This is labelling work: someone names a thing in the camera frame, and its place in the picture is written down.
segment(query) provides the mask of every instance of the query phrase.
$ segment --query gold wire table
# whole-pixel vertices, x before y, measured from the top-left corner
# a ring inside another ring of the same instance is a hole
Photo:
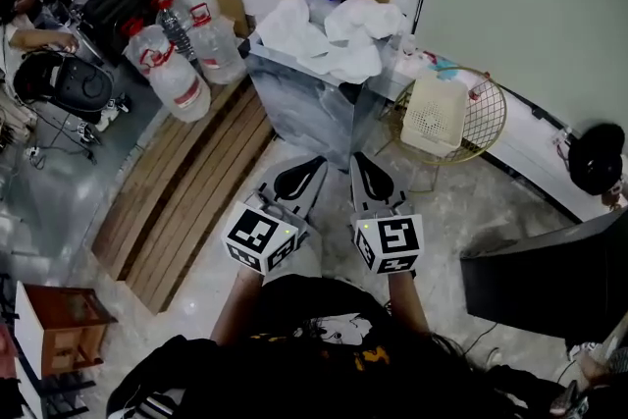
[[[380,154],[391,143],[396,144],[404,153],[417,161],[436,166],[436,173],[430,190],[410,190],[411,192],[431,192],[436,186],[439,167],[462,163],[479,156],[499,139],[506,123],[506,101],[503,91],[497,82],[488,74],[468,67],[447,67],[437,72],[465,70],[476,74],[479,83],[469,91],[467,108],[462,131],[462,142],[458,148],[445,157],[438,157],[401,141],[403,118],[407,110],[414,82],[399,94],[395,102],[380,117],[380,121],[388,126],[389,141],[375,154]]]

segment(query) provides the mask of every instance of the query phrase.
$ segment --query white marker cube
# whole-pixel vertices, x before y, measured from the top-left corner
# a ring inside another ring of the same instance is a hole
[[[264,276],[296,249],[298,228],[237,202],[222,240],[227,254]]]
[[[421,215],[358,220],[353,242],[376,274],[410,271],[425,248]]]

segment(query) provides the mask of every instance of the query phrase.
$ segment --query plastic basket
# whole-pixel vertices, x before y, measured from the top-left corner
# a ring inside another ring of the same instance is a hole
[[[439,80],[436,73],[418,78],[403,117],[401,141],[446,156],[462,141],[467,97],[461,82]]]

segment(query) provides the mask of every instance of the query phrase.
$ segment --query marble floor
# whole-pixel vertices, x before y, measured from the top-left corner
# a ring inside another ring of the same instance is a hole
[[[428,188],[433,168],[414,167],[395,149],[387,148],[380,157],[411,179],[413,188]],[[245,198],[267,167],[303,153],[282,140],[273,141],[236,199]],[[493,322],[466,313],[460,252],[478,241],[535,236],[571,225],[524,183],[482,159],[441,168],[436,190],[413,193],[411,201],[423,215],[426,241],[426,252],[417,263],[415,285],[432,329],[463,348]],[[349,228],[339,224],[348,223],[351,213],[349,177],[330,167],[311,213],[311,223],[324,239],[324,274],[346,277],[385,302],[386,279],[369,274],[351,244]],[[170,309],[158,316],[152,316],[124,283],[113,282],[85,247],[78,255],[70,284],[95,288],[119,320],[104,341],[105,363],[91,370],[97,388],[82,397],[90,416],[104,417],[111,390],[167,339],[177,334],[209,336],[237,270],[236,262],[227,257],[220,243],[223,225],[224,219],[208,238]],[[469,355],[481,362],[496,346],[501,348],[505,364],[546,379],[556,380],[568,363],[562,340],[501,325],[483,337]],[[577,372],[576,367],[570,370]]]

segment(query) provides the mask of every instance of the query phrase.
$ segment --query bottle label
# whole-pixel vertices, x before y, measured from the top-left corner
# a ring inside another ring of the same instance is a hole
[[[203,63],[210,69],[220,69],[220,65],[218,65],[218,62],[213,58],[203,59]]]
[[[181,95],[179,98],[175,98],[175,103],[182,109],[189,107],[192,103],[194,103],[194,100],[198,98],[198,95],[200,94],[200,86],[200,79],[194,78],[194,82],[185,94]]]

